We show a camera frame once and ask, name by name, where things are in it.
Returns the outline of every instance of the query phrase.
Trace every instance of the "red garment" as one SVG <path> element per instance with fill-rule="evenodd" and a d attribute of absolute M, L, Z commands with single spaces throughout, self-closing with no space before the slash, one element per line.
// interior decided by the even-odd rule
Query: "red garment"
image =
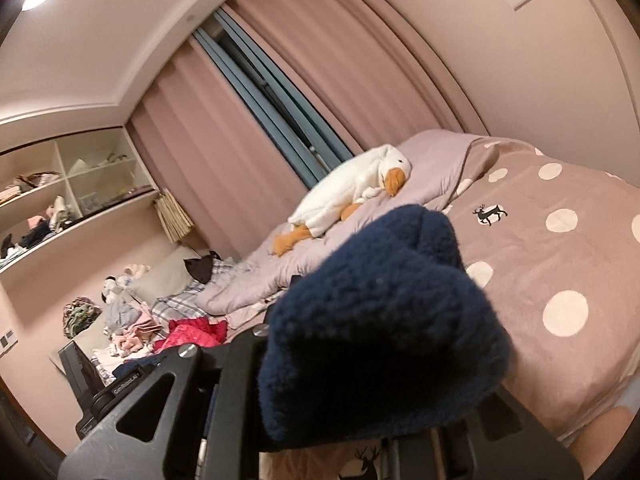
<path fill-rule="evenodd" d="M 179 319 L 169 322 L 169 336 L 154 343 L 154 351 L 162 351 L 172 346 L 195 343 L 198 346 L 211 347 L 226 341 L 226 321 L 209 323 L 206 317 Z"/>

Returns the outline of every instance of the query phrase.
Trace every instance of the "window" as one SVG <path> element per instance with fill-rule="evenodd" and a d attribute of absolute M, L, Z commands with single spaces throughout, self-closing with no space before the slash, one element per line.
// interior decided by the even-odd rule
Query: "window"
<path fill-rule="evenodd" d="M 310 189 L 353 154 L 280 68 L 224 11 L 194 33 Z"/>

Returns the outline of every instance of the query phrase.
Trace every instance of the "navy blue fuzzy fabric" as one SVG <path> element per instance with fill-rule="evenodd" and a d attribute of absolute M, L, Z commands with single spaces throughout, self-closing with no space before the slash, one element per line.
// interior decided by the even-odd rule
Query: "navy blue fuzzy fabric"
<path fill-rule="evenodd" d="M 278 302 L 258 375 L 262 420 L 282 447 L 415 433 L 459 420 L 509 358 L 447 217 L 402 206 Z"/>

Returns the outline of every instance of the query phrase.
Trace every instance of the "beige tassel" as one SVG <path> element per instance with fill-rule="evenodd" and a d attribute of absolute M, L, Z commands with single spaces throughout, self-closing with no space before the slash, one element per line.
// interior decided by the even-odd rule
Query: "beige tassel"
<path fill-rule="evenodd" d="M 194 223 L 178 204 L 171 191 L 163 189 L 160 196 L 156 198 L 155 205 L 158 218 L 169 240 L 179 242 L 191 232 Z"/>

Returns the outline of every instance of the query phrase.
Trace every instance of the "black metal bracket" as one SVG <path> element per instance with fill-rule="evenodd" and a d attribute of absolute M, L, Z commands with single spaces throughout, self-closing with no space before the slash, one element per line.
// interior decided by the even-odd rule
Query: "black metal bracket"
<path fill-rule="evenodd" d="M 231 345 L 171 349 L 66 458 L 60 480 L 194 478 L 207 410 L 203 480 L 258 478 L 258 454 L 278 451 L 264 432 L 256 376 L 268 326 Z M 504 389 L 463 420 L 383 442 L 385 480 L 582 480 L 575 459 Z"/>

